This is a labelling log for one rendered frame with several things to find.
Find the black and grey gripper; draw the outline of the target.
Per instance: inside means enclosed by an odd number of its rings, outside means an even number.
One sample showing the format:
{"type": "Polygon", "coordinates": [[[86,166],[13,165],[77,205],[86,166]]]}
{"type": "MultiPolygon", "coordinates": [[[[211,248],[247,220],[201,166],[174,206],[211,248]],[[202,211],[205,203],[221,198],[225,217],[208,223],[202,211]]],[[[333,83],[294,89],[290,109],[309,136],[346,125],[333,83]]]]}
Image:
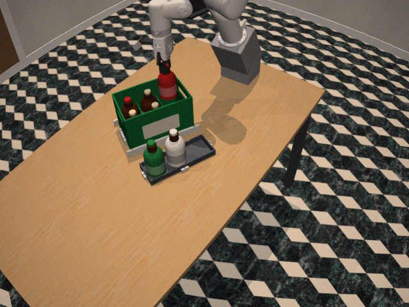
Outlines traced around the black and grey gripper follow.
{"type": "Polygon", "coordinates": [[[152,35],[154,58],[157,60],[157,65],[161,74],[167,74],[166,63],[168,63],[171,68],[171,59],[169,58],[174,50],[174,45],[172,33],[169,35],[163,37],[154,37],[152,35]]]}

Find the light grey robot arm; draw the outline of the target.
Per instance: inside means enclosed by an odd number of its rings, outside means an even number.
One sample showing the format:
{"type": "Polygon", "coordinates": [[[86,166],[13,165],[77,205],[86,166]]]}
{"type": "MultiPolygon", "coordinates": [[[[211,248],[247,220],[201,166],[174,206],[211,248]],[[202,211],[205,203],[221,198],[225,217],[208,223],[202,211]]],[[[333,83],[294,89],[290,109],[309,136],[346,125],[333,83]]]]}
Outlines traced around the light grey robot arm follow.
{"type": "MultiPolygon", "coordinates": [[[[223,46],[238,47],[246,40],[247,33],[243,27],[247,19],[240,23],[238,18],[245,10],[248,1],[203,0],[222,36],[221,38],[219,34],[218,39],[223,46]]],[[[193,7],[189,0],[151,0],[148,3],[148,12],[151,35],[163,37],[171,33],[171,19],[189,17],[193,12],[193,7]]],[[[153,44],[153,39],[142,36],[132,48],[137,51],[144,43],[153,44]]]]}

